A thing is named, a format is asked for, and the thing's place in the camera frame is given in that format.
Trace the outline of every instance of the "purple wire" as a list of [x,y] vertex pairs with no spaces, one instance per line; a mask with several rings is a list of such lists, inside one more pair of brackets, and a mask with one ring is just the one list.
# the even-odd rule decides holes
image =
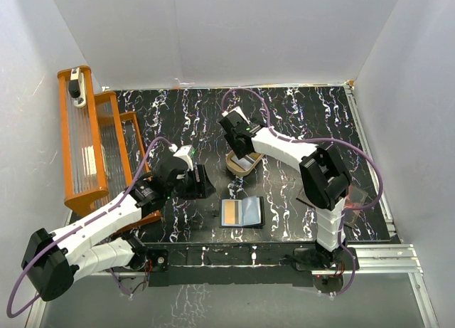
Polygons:
[[223,95],[223,98],[221,98],[221,112],[224,112],[225,111],[225,101],[226,101],[226,98],[228,97],[229,93],[231,92],[234,92],[236,90],[245,90],[245,91],[248,91],[250,93],[252,93],[253,95],[255,95],[256,97],[259,98],[259,100],[261,101],[261,103],[264,105],[264,108],[265,108],[265,112],[267,114],[267,126],[269,127],[270,126],[270,110],[269,110],[269,107],[267,106],[267,104],[265,103],[265,100],[263,97],[261,97],[258,93],[256,93],[255,91],[249,89],[249,88],[231,88],[230,90],[228,90],[224,95]]
[[113,269],[109,269],[109,272],[111,273],[112,277],[114,278],[115,282],[119,286],[120,289],[122,289],[125,293],[127,293],[129,296],[133,295],[133,292],[129,291],[123,284],[119,281],[117,276],[115,275]]
[[[132,190],[134,184],[136,183],[137,179],[141,175],[142,169],[144,168],[144,165],[146,163],[148,155],[150,154],[151,149],[160,140],[164,141],[165,143],[167,143],[168,146],[172,146],[172,143],[170,143],[166,138],[164,138],[164,137],[155,137],[155,139],[153,141],[151,141],[149,147],[147,148],[147,151],[146,151],[146,153],[144,155],[144,158],[142,159],[141,164],[139,165],[139,168],[137,169],[136,174],[134,175],[133,181],[128,186],[127,190],[124,192],[124,194],[120,198],[120,200],[115,205],[113,205],[111,208],[109,208],[107,211],[104,211],[104,212],[98,214],[97,216],[95,216],[94,218],[88,220],[87,223],[85,223],[85,226],[90,225],[91,223],[93,223],[97,219],[105,216],[107,214],[107,212],[110,212],[110,211],[112,211],[112,210],[114,210],[114,209],[116,209],[117,207],[120,206],[120,204],[127,197],[129,192]],[[64,241],[69,236],[75,234],[80,229],[82,229],[82,226],[78,226],[78,227],[72,229],[70,232],[66,233],[65,235],[61,236],[59,239],[57,239],[57,240],[53,241],[51,244],[47,245],[44,249],[42,249],[42,251],[39,254],[37,254],[35,257],[33,257],[32,260],[30,261],[30,263],[27,264],[27,266],[23,269],[22,273],[19,275],[16,283],[13,286],[11,294],[9,295],[8,305],[6,306],[6,315],[8,315],[8,317],[10,319],[13,319],[14,317],[17,317],[20,314],[22,314],[27,308],[29,308],[40,297],[40,295],[36,295],[32,300],[30,300],[30,302],[28,302],[26,305],[24,305],[20,310],[18,310],[17,312],[12,312],[12,310],[13,310],[13,302],[14,302],[14,298],[16,296],[17,290],[19,289],[19,285],[21,285],[22,280],[25,278],[25,276],[27,275],[28,271],[30,271],[30,269],[35,265],[35,263],[41,257],[43,257],[51,248],[53,248],[57,244],[61,243],[62,241]],[[113,276],[114,276],[115,280],[119,283],[117,277],[115,277],[115,274],[113,274]]]
[[268,108],[267,104],[264,101],[264,98],[261,97],[260,95],[258,95],[253,90],[250,90],[250,89],[247,89],[247,88],[231,88],[230,90],[228,90],[224,94],[224,96],[223,96],[223,98],[221,100],[221,110],[222,110],[222,112],[224,112],[224,101],[225,101],[225,98],[227,97],[227,95],[229,93],[231,93],[234,90],[245,90],[245,91],[248,91],[248,92],[252,93],[253,95],[256,95],[256,97],[258,97],[261,100],[261,103],[265,107],[265,112],[267,113],[267,127],[269,128],[270,133],[273,136],[275,136],[276,138],[278,138],[278,139],[280,139],[282,141],[285,141],[285,142],[290,142],[290,143],[333,142],[333,143],[341,144],[341,145],[344,145],[345,147],[347,147],[349,149],[352,149],[354,152],[356,152],[361,157],[366,159],[368,161],[368,163],[371,165],[371,167],[374,169],[374,171],[376,173],[376,177],[378,178],[378,194],[376,195],[376,197],[374,198],[374,200],[371,203],[367,203],[366,205],[361,206],[361,207],[357,207],[357,208],[345,208],[345,209],[343,209],[343,215],[341,216],[340,226],[338,228],[339,229],[338,244],[350,256],[350,259],[352,260],[352,263],[353,263],[353,272],[352,272],[352,274],[350,276],[348,284],[343,289],[341,289],[338,292],[338,294],[343,294],[352,285],[352,283],[354,281],[354,276],[355,276],[355,257],[352,254],[352,252],[350,252],[349,249],[343,245],[343,242],[341,241],[341,236],[342,236],[342,232],[343,232],[342,231],[343,230],[343,224],[344,224],[344,214],[346,213],[346,211],[364,211],[366,209],[370,209],[370,208],[374,207],[379,202],[379,200],[381,199],[382,193],[384,191],[384,182],[382,180],[382,175],[380,173],[380,170],[379,170],[378,166],[373,161],[373,159],[371,157],[369,157],[362,149],[359,149],[359,148],[353,146],[352,144],[347,143],[347,142],[345,142],[345,141],[343,141],[341,139],[336,139],[336,138],[290,139],[290,138],[287,138],[287,137],[280,136],[271,127],[272,125],[270,123],[270,111],[269,111],[269,108]]

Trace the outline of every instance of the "purple cable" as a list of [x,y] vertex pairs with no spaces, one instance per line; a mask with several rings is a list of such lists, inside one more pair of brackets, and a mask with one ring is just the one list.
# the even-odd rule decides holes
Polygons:
[[354,281],[354,276],[355,276],[355,257],[352,254],[352,252],[350,252],[349,249],[342,244],[342,241],[341,241],[341,235],[342,235],[342,232],[343,232],[342,230],[343,230],[343,224],[344,224],[344,214],[346,213],[346,211],[364,211],[366,209],[370,209],[370,208],[374,207],[379,202],[379,200],[381,199],[382,193],[384,191],[384,183],[382,181],[382,175],[381,175],[381,173],[379,171],[378,166],[373,161],[373,159],[371,157],[369,157],[363,150],[361,150],[361,149],[353,146],[352,144],[347,143],[347,142],[345,142],[345,141],[343,141],[341,139],[336,139],[336,138],[291,139],[291,138],[288,138],[288,137],[280,136],[271,127],[272,125],[270,123],[270,111],[269,111],[269,108],[268,108],[267,104],[264,101],[264,98],[261,97],[260,95],[258,95],[253,90],[250,90],[250,89],[247,89],[247,88],[231,88],[230,90],[228,90],[224,94],[224,96],[223,96],[223,98],[221,100],[221,110],[222,110],[222,112],[224,112],[224,106],[223,105],[224,105],[225,98],[227,97],[227,95],[229,93],[231,93],[234,90],[245,90],[245,91],[251,92],[253,95],[256,95],[256,97],[258,97],[261,100],[261,103],[264,105],[265,111],[267,113],[267,127],[269,128],[270,133],[273,136],[275,136],[276,138],[278,138],[278,139],[280,139],[282,141],[285,141],[285,142],[290,142],[290,143],[333,142],[333,143],[341,144],[341,145],[344,145],[345,147],[347,147],[349,149],[352,149],[354,152],[356,152],[357,154],[362,156],[364,159],[366,159],[368,161],[368,163],[370,163],[371,167],[375,170],[376,177],[378,178],[378,194],[376,195],[375,199],[371,203],[367,203],[366,205],[358,207],[358,208],[345,208],[345,209],[343,209],[343,215],[341,216],[340,226],[338,228],[339,231],[340,231],[340,233],[338,234],[338,244],[350,256],[350,259],[352,260],[352,263],[353,263],[353,272],[352,272],[351,277],[350,277],[350,279],[348,281],[348,284],[343,289],[341,289],[338,292],[338,294],[343,294],[352,285],[352,283]]
[[[146,159],[148,157],[148,155],[150,154],[150,151],[151,149],[154,147],[154,145],[158,142],[158,141],[164,141],[165,143],[167,143],[168,146],[172,146],[172,143],[170,143],[166,138],[164,137],[155,137],[155,139],[153,141],[151,141],[149,147],[147,148],[147,151],[144,155],[144,158],[142,159],[141,161],[141,164],[139,165],[139,168],[137,169],[136,171],[136,174],[134,175],[134,178],[133,178],[133,181],[131,182],[131,184],[128,186],[128,189],[124,192],[123,196],[120,198],[120,200],[115,204],[113,205],[111,208],[109,208],[107,210],[107,212],[110,212],[112,211],[113,209],[117,208],[120,206],[120,204],[123,202],[123,200],[127,197],[127,195],[129,194],[129,192],[132,190],[133,188],[133,185],[136,183],[137,179],[139,178],[139,176],[141,175],[141,171],[142,169],[144,168],[144,165],[146,163]],[[97,216],[95,216],[94,218],[90,219],[87,221],[87,223],[85,223],[85,226],[87,225],[90,225],[91,223],[93,223],[94,221],[96,221],[97,219],[105,216],[107,214],[107,212],[102,212],[100,214],[98,214]],[[25,278],[25,276],[27,275],[28,271],[30,271],[30,269],[35,265],[35,263],[41,258],[43,257],[43,255],[45,255],[51,248],[53,248],[54,246],[56,246],[57,244],[61,243],[62,241],[64,241],[66,238],[68,238],[69,236],[75,234],[76,232],[78,232],[80,229],[82,229],[82,226],[78,226],[74,229],[72,229],[70,232],[66,233],[65,235],[61,236],[59,239],[53,241],[51,244],[47,245],[44,249],[42,249],[42,251],[37,254],[35,257],[32,258],[32,260],[30,261],[29,264],[27,264],[27,266],[23,269],[22,273],[19,275],[16,283],[14,284],[13,286],[13,289],[11,291],[11,294],[9,295],[9,299],[8,299],[8,305],[6,306],[6,315],[8,315],[8,317],[10,319],[13,319],[14,317],[17,317],[19,316],[20,314],[22,314],[27,308],[29,308],[39,297],[40,295],[36,295],[30,302],[28,302],[26,305],[24,305],[20,310],[18,310],[17,312],[12,312],[13,310],[13,301],[14,301],[14,298],[16,296],[16,293],[17,293],[17,290],[19,289],[19,285],[21,285],[22,283],[22,280]],[[119,283],[117,277],[115,277],[115,275],[113,274],[115,280]]]
[[122,289],[129,296],[132,296],[133,292],[129,291],[125,286],[123,286],[123,284],[119,281],[119,279],[115,275],[113,269],[109,269],[109,272],[111,273],[112,277],[114,278],[114,280],[117,283],[117,285],[119,286],[119,288]]
[[236,90],[245,90],[245,91],[248,91],[250,93],[252,93],[253,95],[255,95],[256,97],[259,98],[259,100],[261,101],[261,103],[264,105],[264,108],[265,108],[265,112],[267,114],[267,126],[269,127],[270,126],[270,110],[269,110],[269,107],[267,106],[267,104],[265,103],[265,100],[263,97],[261,97],[259,94],[257,94],[255,91],[249,89],[249,88],[231,88],[230,90],[228,90],[225,95],[223,95],[223,98],[221,99],[221,112],[224,112],[225,111],[225,101],[226,101],[226,98],[228,97],[229,93],[231,92],[234,92]]

